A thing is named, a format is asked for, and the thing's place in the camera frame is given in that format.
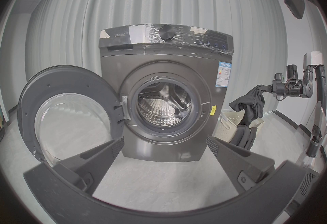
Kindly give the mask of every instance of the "floor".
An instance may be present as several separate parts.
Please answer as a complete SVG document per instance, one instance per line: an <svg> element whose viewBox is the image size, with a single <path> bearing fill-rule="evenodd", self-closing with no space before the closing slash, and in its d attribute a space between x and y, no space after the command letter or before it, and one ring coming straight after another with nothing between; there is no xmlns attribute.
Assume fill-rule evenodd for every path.
<svg viewBox="0 0 327 224"><path fill-rule="evenodd" d="M16 113L0 143L0 166L13 189L42 223L54 223L28 189L22 174L39 162L20 136ZM294 129L274 113L264 116L252 152L273 158L275 167L284 160L296 162L303 151L303 132ZM324 162L320 156L315 170ZM207 148L200 161L159 163L124 157L121 153L112 164L94 197L126 208L146 211L183 211L223 202L237 196L227 175ZM283 212L274 224L283 223Z"/></svg>

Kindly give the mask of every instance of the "white laundry basket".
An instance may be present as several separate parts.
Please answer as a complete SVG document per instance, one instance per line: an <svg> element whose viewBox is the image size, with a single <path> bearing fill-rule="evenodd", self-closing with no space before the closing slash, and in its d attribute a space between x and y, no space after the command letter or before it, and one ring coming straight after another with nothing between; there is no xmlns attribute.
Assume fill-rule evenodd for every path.
<svg viewBox="0 0 327 224"><path fill-rule="evenodd" d="M237 130L237 125L242 120L244 116L244 111L240 112L221 112L220 118L217 123L216 131L214 137L221 140L230 142L234 137ZM257 133L262 127L264 120L262 118L255 119L251 124L251 127L258 127Z"/></svg>

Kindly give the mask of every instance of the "black garment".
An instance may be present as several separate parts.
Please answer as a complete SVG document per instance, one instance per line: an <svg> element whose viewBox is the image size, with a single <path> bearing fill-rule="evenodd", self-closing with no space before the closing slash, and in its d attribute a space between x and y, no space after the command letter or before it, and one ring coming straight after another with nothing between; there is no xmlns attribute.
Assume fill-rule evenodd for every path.
<svg viewBox="0 0 327 224"><path fill-rule="evenodd" d="M250 126L257 118L264 116L264 97L262 96L263 91L258 90L259 87L264 85L257 85L246 95L231 102L229 106L236 112L244 110L244 117L238 125Z"/></svg>
<svg viewBox="0 0 327 224"><path fill-rule="evenodd" d="M237 126L235 135L230 143L249 151L253 145L257 129L257 127L252 127L250 129L246 125Z"/></svg>

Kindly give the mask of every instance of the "gray curtain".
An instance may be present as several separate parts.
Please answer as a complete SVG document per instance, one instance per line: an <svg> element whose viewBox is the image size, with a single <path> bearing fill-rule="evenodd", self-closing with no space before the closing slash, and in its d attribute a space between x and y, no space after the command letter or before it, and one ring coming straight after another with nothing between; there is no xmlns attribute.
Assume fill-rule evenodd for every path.
<svg viewBox="0 0 327 224"><path fill-rule="evenodd" d="M285 70L286 30L278 0L42 0L27 31L27 79L59 64L101 75L100 31L139 23L199 26L233 36L235 54L223 109ZM265 98L265 111L274 109L276 99Z"/></svg>

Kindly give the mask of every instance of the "washing machine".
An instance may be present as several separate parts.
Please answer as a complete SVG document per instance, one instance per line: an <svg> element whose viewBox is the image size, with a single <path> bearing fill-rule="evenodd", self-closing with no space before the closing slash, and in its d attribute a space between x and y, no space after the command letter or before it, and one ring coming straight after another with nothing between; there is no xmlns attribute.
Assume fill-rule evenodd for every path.
<svg viewBox="0 0 327 224"><path fill-rule="evenodd" d="M55 165L94 148L106 135L94 132L101 128L92 122L97 117L110 135L98 143L124 136L125 157L199 160L225 98L232 36L174 24L121 26L101 31L99 50L102 78L81 67L55 66L23 89L18 124L33 155ZM74 121L79 126L70 122L73 115L81 116ZM66 126L56 124L60 118ZM79 138L71 147L69 137L58 139L68 130ZM60 154L64 149L70 154Z"/></svg>

